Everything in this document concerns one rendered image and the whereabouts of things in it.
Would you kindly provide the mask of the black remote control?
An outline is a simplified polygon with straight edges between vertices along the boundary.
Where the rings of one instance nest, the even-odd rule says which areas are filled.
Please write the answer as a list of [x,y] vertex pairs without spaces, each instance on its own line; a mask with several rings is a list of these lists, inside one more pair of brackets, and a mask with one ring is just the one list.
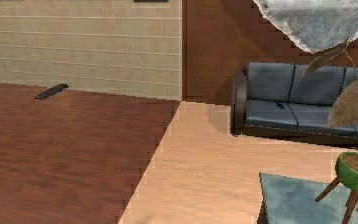
[[50,96],[53,96],[59,92],[62,92],[64,89],[67,89],[68,87],[69,87],[68,84],[60,83],[60,84],[57,84],[41,93],[35,95],[34,98],[38,99],[38,100],[44,100],[44,99],[49,98]]

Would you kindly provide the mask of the pale grey glass table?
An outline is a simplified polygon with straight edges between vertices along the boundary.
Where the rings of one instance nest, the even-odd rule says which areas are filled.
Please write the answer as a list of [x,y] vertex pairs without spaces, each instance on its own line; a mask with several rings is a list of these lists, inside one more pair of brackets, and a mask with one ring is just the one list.
[[327,183],[260,173],[263,202],[258,224],[342,224],[350,190],[337,186],[320,202]]

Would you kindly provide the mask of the brown-leaved plant in green pot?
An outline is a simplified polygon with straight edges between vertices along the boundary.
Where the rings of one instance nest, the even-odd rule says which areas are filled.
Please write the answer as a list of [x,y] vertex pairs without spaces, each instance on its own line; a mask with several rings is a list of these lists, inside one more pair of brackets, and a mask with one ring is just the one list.
[[[352,125],[358,122],[358,71],[356,70],[353,59],[347,53],[351,37],[347,37],[342,43],[313,59],[303,70],[300,79],[310,72],[325,66],[335,57],[345,54],[352,63],[356,80],[349,84],[335,100],[328,116],[327,128],[334,128],[346,125]],[[358,153],[341,153],[335,163],[336,177],[327,185],[327,187],[315,198],[320,202],[325,198],[339,183],[342,183],[350,190],[345,207],[346,211],[342,219],[342,224],[349,224],[352,213],[358,202]]]

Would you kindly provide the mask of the grey sofa with brown frame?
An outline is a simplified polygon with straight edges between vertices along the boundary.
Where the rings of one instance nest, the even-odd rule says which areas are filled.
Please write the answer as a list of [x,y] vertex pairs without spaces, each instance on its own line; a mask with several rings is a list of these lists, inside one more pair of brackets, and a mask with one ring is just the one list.
[[[300,75],[298,64],[250,62],[235,72],[231,98],[230,132],[234,136],[257,129],[261,136],[337,136],[347,144],[358,143],[358,122],[327,128],[335,100],[356,80],[352,68],[323,66]],[[279,109],[276,103],[284,105]]]

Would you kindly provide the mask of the white fur wall hanging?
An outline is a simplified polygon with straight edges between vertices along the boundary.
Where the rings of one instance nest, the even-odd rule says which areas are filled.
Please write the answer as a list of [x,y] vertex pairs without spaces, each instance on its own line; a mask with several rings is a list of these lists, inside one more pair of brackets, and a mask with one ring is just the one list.
[[316,53],[358,39],[358,0],[253,0],[298,48]]

